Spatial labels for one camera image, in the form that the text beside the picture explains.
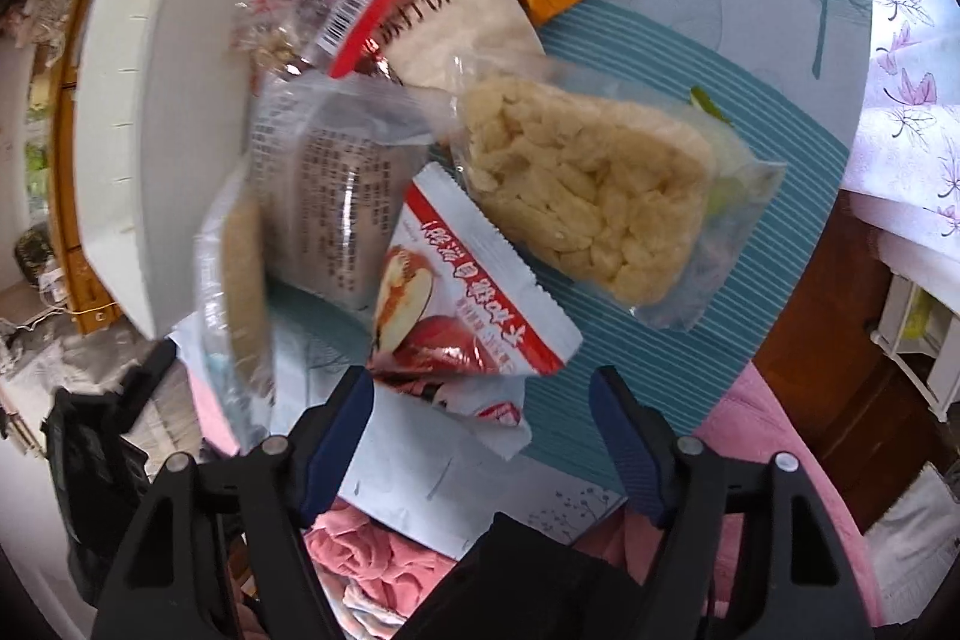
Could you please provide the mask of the black bag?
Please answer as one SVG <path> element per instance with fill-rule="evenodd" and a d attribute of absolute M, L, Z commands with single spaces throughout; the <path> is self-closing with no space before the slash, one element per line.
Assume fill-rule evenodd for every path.
<path fill-rule="evenodd" d="M 110 567 L 149 487 L 142 448 L 128 442 L 178 355 L 172 339 L 130 365 L 116 390 L 53 390 L 43 422 L 46 455 L 67 533 L 67 564 L 80 598 L 96 606 Z"/>

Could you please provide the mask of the wooden desk with drawers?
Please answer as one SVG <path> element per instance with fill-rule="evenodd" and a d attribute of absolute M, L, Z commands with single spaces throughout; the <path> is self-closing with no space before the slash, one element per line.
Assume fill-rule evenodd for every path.
<path fill-rule="evenodd" d="M 68 315 L 80 335 L 104 330 L 122 317 L 121 307 L 107 292 L 83 252 L 76 211 L 75 92 L 91 2 L 93 0 L 71 0 L 64 53 L 50 78 L 50 237 L 57 263 L 64 271 Z"/>

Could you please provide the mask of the red apple snack packet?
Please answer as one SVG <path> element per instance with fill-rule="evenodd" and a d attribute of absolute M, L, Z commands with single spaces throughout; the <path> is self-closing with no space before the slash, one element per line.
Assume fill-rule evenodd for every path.
<path fill-rule="evenodd" d="M 583 335 L 451 175 L 405 191 L 373 315 L 377 380 L 454 416 L 517 429 L 529 378 L 565 369 Z"/>

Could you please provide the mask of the pink bed quilt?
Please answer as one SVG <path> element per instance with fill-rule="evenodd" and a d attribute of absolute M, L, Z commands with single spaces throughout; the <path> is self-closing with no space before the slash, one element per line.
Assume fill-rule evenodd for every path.
<path fill-rule="evenodd" d="M 791 452 L 800 459 L 835 523 L 869 620 L 882 624 L 864 536 L 757 367 L 743 369 L 695 434 L 732 458 L 765 461 Z M 501 458 L 464 422 L 391 390 L 374 397 L 347 479 L 342 495 L 356 510 L 449 559 L 464 554 L 498 510 L 573 539 L 635 580 L 649 572 L 661 537 L 637 513 L 620 510 L 610 489 L 527 456 Z"/>

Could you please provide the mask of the white plastic storage bin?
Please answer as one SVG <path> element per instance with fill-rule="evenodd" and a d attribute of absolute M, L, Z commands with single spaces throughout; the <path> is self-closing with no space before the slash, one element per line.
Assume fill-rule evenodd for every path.
<path fill-rule="evenodd" d="M 76 216 L 145 338 L 194 308 L 194 237 L 245 145 L 239 0 L 93 0 L 75 94 Z"/>

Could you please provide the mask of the tree pattern tablecloth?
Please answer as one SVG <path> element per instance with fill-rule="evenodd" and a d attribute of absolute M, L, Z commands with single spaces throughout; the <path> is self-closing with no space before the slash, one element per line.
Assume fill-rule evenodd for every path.
<path fill-rule="evenodd" d="M 529 383 L 530 447 L 500 458 L 452 417 L 379 392 L 345 500 L 449 557 L 494 512 L 560 541 L 610 512 L 620 487 L 587 409 L 590 372 L 615 365 L 679 432 L 731 388 L 832 211 L 861 113 L 871 19 L 872 0 L 584 0 L 548 23 L 550 55 L 669 96 L 704 89 L 760 158 L 784 166 L 784 181 L 692 330 L 651 330 L 544 271 L 584 342 L 558 377 Z"/>

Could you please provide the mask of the yellow rice cracker packet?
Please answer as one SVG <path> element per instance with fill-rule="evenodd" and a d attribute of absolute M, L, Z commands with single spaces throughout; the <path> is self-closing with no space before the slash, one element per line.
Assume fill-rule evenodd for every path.
<path fill-rule="evenodd" d="M 729 122 L 579 65 L 454 58 L 460 182 L 517 247 L 658 330 L 688 330 L 736 266 L 786 167 Z"/>

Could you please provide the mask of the beige soda cracker packet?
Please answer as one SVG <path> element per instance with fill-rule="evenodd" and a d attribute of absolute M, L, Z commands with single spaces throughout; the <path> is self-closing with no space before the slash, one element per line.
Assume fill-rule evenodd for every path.
<path fill-rule="evenodd" d="M 358 69 L 407 88 L 457 88 L 454 58 L 474 50 L 544 52 L 517 0 L 395 0 Z"/>

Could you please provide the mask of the round rice cake packet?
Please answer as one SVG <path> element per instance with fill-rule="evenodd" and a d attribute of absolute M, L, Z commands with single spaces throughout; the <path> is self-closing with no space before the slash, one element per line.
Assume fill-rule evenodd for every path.
<path fill-rule="evenodd" d="M 195 304 L 206 376 L 241 452 L 268 437 L 275 406 L 272 325 L 251 161 L 213 198 L 194 242 Z"/>

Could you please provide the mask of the clear printed biscuit packet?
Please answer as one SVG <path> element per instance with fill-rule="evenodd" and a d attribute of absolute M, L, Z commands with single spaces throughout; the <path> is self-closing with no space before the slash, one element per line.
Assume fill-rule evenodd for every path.
<path fill-rule="evenodd" d="M 438 89 L 315 71 L 267 81 L 251 152 L 268 275 L 347 312 L 370 308 L 405 191 L 455 127 Z"/>

